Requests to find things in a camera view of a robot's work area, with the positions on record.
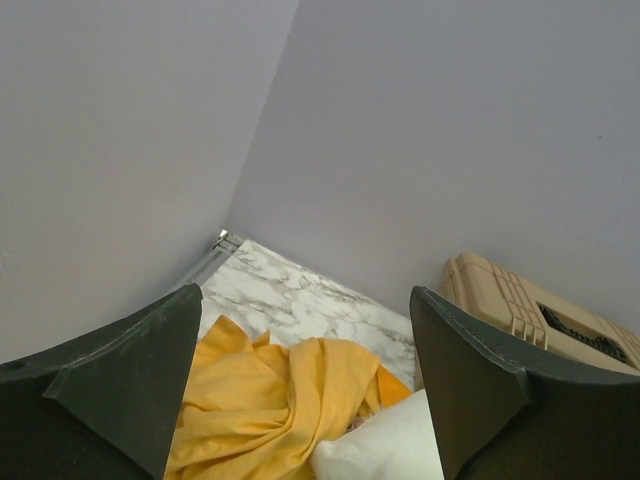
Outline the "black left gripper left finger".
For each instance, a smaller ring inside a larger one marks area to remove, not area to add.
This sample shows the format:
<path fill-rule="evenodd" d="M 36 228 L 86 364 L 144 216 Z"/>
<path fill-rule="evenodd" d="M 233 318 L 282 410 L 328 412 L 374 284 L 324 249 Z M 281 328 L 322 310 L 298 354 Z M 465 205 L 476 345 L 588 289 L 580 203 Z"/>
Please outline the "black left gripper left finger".
<path fill-rule="evenodd" d="M 2 364 L 2 478 L 162 478 L 201 315 L 201 289 L 188 284 Z"/>

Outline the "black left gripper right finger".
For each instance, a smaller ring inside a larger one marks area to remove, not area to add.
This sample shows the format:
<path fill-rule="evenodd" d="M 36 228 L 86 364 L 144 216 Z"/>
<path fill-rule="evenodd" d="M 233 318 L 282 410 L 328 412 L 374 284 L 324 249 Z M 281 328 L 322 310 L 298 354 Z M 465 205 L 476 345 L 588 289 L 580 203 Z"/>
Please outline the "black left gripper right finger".
<path fill-rule="evenodd" d="M 426 287 L 410 316 L 445 478 L 638 478 L 638 376 L 545 351 Z"/>

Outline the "white pillow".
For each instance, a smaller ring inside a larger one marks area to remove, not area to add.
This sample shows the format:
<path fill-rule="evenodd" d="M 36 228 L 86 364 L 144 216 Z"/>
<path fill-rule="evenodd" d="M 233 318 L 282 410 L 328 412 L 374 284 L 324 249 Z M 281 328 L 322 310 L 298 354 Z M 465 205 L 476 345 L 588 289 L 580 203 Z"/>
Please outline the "white pillow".
<path fill-rule="evenodd" d="M 435 432 L 423 389 L 382 410 L 311 456 L 318 479 L 442 479 Z"/>

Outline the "tan plastic toolbox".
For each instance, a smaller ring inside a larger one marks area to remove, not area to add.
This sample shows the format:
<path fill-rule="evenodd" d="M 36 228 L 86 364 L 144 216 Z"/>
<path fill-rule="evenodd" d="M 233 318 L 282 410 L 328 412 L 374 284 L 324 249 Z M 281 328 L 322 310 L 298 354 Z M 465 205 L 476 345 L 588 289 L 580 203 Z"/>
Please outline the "tan plastic toolbox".
<path fill-rule="evenodd" d="M 565 358 L 639 374 L 639 336 L 477 254 L 450 258 L 441 296 L 468 314 Z"/>

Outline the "orange Mickey Mouse pillowcase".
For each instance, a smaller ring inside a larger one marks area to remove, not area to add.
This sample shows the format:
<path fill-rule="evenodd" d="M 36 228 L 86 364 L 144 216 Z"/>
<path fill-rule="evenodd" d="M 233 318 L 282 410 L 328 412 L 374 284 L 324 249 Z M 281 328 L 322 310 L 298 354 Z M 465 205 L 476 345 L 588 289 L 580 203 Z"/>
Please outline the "orange Mickey Mouse pillowcase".
<path fill-rule="evenodd" d="M 283 347 L 221 316 L 196 346 L 164 476 L 311 479 L 319 442 L 410 394 L 352 341 Z"/>

